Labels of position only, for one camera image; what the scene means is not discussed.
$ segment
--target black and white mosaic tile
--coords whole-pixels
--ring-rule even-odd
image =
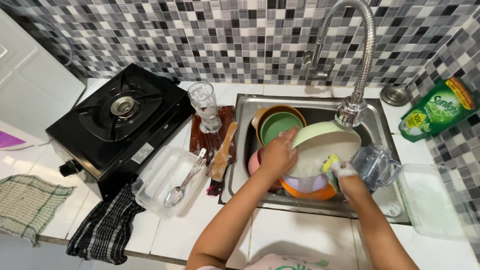
[[[179,80],[315,85],[301,62],[335,0],[9,0],[53,22],[73,43],[72,72],[112,77],[130,63]],[[370,86],[405,84],[473,14],[477,0],[370,0],[377,26]],[[68,45],[49,26],[32,29],[66,61]],[[337,62],[321,84],[352,86],[364,28],[353,8],[332,19],[320,67]]]
[[[438,50],[408,85],[415,104],[434,86],[435,80],[460,77],[480,101],[480,10]],[[453,169],[461,181],[445,182],[447,189],[467,203],[455,205],[471,235],[480,235],[480,113],[427,139],[435,163]],[[480,244],[471,243],[480,262]]]

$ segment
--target green bowl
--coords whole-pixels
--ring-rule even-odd
[[[303,126],[300,119],[294,114],[284,111],[274,113],[263,122],[260,128],[260,139],[267,146],[280,132],[289,130],[296,125]]]

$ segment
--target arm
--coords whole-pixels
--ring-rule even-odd
[[[225,269],[228,258],[264,193],[295,165],[297,150],[291,150],[291,146],[297,132],[298,128],[292,128],[280,133],[268,144],[258,170],[198,237],[188,257],[186,269],[195,270],[207,265]]]
[[[340,189],[355,209],[375,270],[418,270],[358,173],[348,162],[332,165]]]

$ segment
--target wooden spatula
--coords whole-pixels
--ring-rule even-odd
[[[212,180],[221,181],[222,176],[225,172],[225,168],[227,168],[228,163],[228,149],[230,148],[230,143],[232,142],[233,135],[237,130],[238,124],[237,122],[232,122],[228,127],[227,134],[225,135],[225,139],[223,139],[223,143],[216,152],[215,156],[210,162],[208,166],[207,176],[211,177]]]

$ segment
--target white tile countertop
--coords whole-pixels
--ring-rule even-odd
[[[88,93],[102,86],[106,79],[89,79]],[[193,82],[181,82],[187,89]],[[283,86],[213,83],[219,106],[235,105],[237,94],[342,98],[352,92],[347,87]],[[379,88],[366,88],[366,98],[379,98]],[[434,164],[425,140],[411,143],[398,131],[400,117],[410,108],[393,107],[382,102],[394,145],[402,163]],[[191,118],[168,139],[166,144],[188,150]],[[42,235],[69,240],[80,223],[99,202],[75,175],[63,177],[58,167],[63,161],[51,144],[21,150],[0,151],[0,178],[19,174],[36,174],[46,181],[64,186],[77,186],[72,195],[57,209]],[[218,197],[202,192],[192,201],[181,217],[161,220],[145,211],[135,216],[133,231],[126,250],[186,260],[193,244],[209,221],[222,208]],[[433,239],[416,233],[411,226],[392,224],[396,235],[420,269],[479,270],[473,251],[467,242]],[[293,256],[321,257],[330,262],[329,269],[372,269],[357,220],[257,209],[245,229],[227,267],[243,269],[248,262],[268,253]]]

